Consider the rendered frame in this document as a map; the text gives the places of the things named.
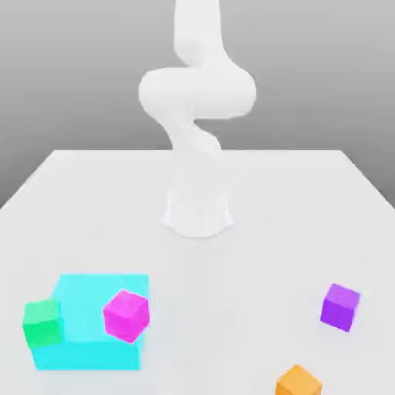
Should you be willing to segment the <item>small magenta cube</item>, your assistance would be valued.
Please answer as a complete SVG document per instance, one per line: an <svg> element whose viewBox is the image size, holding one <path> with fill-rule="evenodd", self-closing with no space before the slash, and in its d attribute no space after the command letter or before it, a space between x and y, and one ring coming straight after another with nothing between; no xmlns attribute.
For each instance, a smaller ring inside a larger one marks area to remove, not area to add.
<svg viewBox="0 0 395 395"><path fill-rule="evenodd" d="M134 343L150 323L148 298L121 289L103 307L107 334Z"/></svg>

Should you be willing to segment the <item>small purple cube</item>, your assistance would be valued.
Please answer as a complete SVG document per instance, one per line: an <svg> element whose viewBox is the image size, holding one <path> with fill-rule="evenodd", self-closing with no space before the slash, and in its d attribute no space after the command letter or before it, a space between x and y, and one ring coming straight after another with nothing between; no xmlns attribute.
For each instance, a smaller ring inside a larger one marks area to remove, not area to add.
<svg viewBox="0 0 395 395"><path fill-rule="evenodd" d="M333 283L323 300L320 321L348 333L359 302L359 292Z"/></svg>

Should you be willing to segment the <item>small green cube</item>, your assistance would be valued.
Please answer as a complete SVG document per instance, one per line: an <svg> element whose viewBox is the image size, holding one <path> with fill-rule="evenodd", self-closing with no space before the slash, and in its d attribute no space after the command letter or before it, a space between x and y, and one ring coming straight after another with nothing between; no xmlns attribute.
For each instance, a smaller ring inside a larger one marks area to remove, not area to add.
<svg viewBox="0 0 395 395"><path fill-rule="evenodd" d="M63 320L56 299L25 304L22 328L30 349L62 342Z"/></svg>

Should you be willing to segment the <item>small orange cube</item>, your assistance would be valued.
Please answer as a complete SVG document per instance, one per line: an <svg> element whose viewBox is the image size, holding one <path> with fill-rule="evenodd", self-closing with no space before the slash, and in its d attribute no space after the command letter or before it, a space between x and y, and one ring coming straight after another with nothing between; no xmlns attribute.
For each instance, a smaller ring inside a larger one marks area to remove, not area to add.
<svg viewBox="0 0 395 395"><path fill-rule="evenodd" d="M275 395L321 395L322 383L300 365L294 365L277 381Z"/></svg>

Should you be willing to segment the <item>large cyan box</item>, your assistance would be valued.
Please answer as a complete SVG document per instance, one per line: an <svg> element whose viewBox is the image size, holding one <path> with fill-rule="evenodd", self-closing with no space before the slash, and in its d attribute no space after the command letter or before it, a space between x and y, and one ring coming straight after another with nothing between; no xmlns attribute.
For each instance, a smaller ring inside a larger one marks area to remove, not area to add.
<svg viewBox="0 0 395 395"><path fill-rule="evenodd" d="M106 333L103 307L121 290L150 297L146 274L63 274L51 297L60 304L62 342L30 349L37 370L139 370L144 331L134 343Z"/></svg>

